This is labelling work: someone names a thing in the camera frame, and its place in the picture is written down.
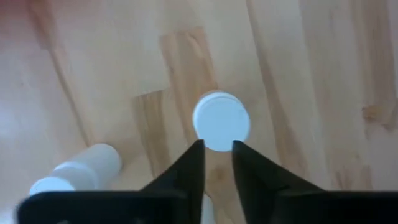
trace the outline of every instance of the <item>white bottle cap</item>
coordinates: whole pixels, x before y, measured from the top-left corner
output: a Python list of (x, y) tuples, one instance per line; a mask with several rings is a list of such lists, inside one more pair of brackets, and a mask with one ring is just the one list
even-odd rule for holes
[(241, 101), (222, 91), (202, 97), (192, 120), (198, 138), (214, 151), (232, 150), (233, 141), (246, 140), (250, 132), (249, 114)]
[(104, 189), (119, 174), (118, 152), (107, 144), (96, 144), (59, 166), (30, 189), (30, 195), (46, 191)]

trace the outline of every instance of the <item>circular top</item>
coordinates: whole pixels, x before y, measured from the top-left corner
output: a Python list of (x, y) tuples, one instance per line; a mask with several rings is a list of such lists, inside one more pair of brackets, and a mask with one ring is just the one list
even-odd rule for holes
[(244, 141), (249, 135), (250, 119), (235, 96), (214, 92), (204, 96), (193, 112), (193, 126), (198, 138), (214, 151), (232, 150), (233, 141)]
[(69, 181), (59, 177), (44, 177), (38, 180), (29, 191), (29, 195), (51, 191), (74, 191), (76, 190)]

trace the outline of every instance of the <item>white plastic container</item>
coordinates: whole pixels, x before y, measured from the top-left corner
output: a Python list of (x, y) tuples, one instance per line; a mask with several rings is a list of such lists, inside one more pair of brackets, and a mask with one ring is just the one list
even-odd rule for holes
[(207, 194), (203, 194), (203, 200), (201, 203), (201, 224), (216, 224), (216, 218), (214, 214), (214, 206), (211, 198)]
[(192, 115), (198, 139), (214, 151), (232, 150), (233, 141), (245, 141), (250, 132), (249, 114), (235, 96), (214, 91), (205, 94)]
[(122, 166), (118, 152), (107, 144), (96, 144), (57, 166), (38, 180), (30, 195), (48, 191), (103, 190)]

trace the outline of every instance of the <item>wood grain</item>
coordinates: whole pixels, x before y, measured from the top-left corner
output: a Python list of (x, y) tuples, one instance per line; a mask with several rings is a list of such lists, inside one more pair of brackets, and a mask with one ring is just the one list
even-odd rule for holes
[(192, 127), (193, 109), (202, 95), (217, 89), (204, 31), (197, 27), (165, 35), (160, 46), (185, 137), (193, 143), (197, 139)]
[[(247, 143), (323, 187), (397, 190), (395, 0), (0, 0), (0, 222), (31, 184), (97, 142), (140, 189), (196, 140), (223, 90)], [(218, 223), (244, 223), (231, 154), (206, 150)]]

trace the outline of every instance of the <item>white cylindrical object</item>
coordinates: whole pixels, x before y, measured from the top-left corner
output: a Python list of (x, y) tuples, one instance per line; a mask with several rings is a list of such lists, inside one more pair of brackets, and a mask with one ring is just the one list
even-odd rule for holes
[(54, 171), (38, 180), (30, 195), (48, 191), (104, 189), (121, 170), (118, 152), (107, 144), (96, 144), (57, 166)]
[(199, 139), (214, 151), (232, 150), (233, 141), (245, 141), (250, 132), (250, 118), (235, 96), (215, 91), (203, 96), (192, 115)]
[(206, 194), (203, 194), (203, 200), (201, 203), (201, 224), (216, 224), (216, 218), (214, 216), (214, 207), (211, 198)]

